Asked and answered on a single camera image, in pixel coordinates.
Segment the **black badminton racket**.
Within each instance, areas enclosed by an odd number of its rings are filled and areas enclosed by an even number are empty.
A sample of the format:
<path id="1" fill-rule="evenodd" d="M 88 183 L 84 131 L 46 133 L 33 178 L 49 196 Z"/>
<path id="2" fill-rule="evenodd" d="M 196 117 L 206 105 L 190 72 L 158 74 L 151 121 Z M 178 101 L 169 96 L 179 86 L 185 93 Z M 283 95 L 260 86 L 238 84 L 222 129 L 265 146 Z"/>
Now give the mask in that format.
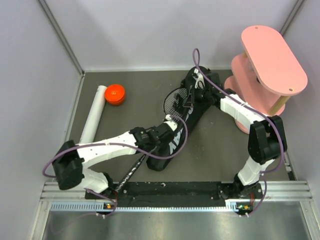
<path id="1" fill-rule="evenodd" d="M 188 124 L 188 119 L 194 108 L 183 107 L 187 98 L 187 89 L 184 87 L 173 90 L 163 102 L 163 111 L 166 115 L 171 115 L 177 123 L 177 129 L 174 131 L 173 140 L 162 147 L 153 146 L 147 154 L 141 156 L 126 173 L 122 180 L 116 185 L 114 191 L 119 193 L 124 185 L 130 180 L 132 175 L 140 167 L 144 160 L 147 160 L 148 166 L 155 171 L 162 171 L 169 164 L 187 142 L 189 131 L 192 129 Z"/>

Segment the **black racket bag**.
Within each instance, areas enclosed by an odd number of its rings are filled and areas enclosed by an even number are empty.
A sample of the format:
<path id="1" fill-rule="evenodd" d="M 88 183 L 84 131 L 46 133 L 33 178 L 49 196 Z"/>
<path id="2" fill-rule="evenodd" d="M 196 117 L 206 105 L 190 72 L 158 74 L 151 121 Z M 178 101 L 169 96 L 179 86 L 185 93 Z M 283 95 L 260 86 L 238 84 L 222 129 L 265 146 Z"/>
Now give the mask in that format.
<path id="1" fill-rule="evenodd" d="M 147 167 L 153 171 L 163 171 L 173 155 L 183 148 L 185 139 L 192 133 L 205 112 L 216 103 L 214 94 L 217 90 L 206 80 L 199 81 L 201 74 L 196 67 L 188 71 L 180 87 L 173 90 L 164 100 L 163 110 L 166 114 L 179 116 L 172 119 L 177 123 L 173 138 L 162 144 L 153 154 L 165 159 L 149 157 Z"/>

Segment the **white shuttlecock tube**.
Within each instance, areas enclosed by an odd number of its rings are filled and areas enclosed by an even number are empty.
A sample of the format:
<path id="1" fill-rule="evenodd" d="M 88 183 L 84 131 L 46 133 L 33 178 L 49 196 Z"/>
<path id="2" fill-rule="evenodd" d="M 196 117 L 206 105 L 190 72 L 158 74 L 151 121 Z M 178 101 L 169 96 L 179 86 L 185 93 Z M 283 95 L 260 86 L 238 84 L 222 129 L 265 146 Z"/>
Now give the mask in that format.
<path id="1" fill-rule="evenodd" d="M 80 144 L 89 144 L 95 139 L 98 125 L 100 123 L 102 112 L 106 103 L 104 96 L 106 90 L 107 87 L 104 85 L 99 85 L 96 90 L 82 134 L 80 136 Z"/>

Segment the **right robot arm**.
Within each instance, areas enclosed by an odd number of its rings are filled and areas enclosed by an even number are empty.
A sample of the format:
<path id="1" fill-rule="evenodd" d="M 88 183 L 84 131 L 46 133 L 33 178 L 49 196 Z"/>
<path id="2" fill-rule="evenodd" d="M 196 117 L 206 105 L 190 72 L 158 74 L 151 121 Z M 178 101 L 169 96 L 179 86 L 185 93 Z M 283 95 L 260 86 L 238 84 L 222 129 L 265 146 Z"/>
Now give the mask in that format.
<path id="1" fill-rule="evenodd" d="M 222 199 L 245 198 L 267 173 L 267 168 L 277 158 L 283 158 L 287 142 L 282 119 L 278 115 L 260 113 L 232 89 L 219 83 L 219 75 L 205 69 L 192 68 L 181 81 L 184 104 L 183 117 L 191 132 L 209 107 L 214 106 L 230 115 L 248 130 L 247 150 L 249 157 L 243 168 L 229 185 L 219 188 Z"/>

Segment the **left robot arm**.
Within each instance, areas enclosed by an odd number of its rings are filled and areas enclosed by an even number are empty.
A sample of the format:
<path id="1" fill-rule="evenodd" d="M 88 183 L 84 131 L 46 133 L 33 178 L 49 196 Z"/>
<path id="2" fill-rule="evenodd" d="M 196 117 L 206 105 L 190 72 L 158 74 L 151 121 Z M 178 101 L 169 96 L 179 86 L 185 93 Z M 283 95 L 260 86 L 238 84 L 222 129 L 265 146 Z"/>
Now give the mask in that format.
<path id="1" fill-rule="evenodd" d="M 60 190 L 77 186 L 90 189 L 102 198 L 114 191 L 106 173 L 95 172 L 91 166 L 125 155 L 135 155 L 141 149 L 146 153 L 156 151 L 174 138 L 178 125 L 173 120 L 150 128 L 135 127 L 119 136 L 87 144 L 65 142 L 56 154 L 52 166 Z"/>

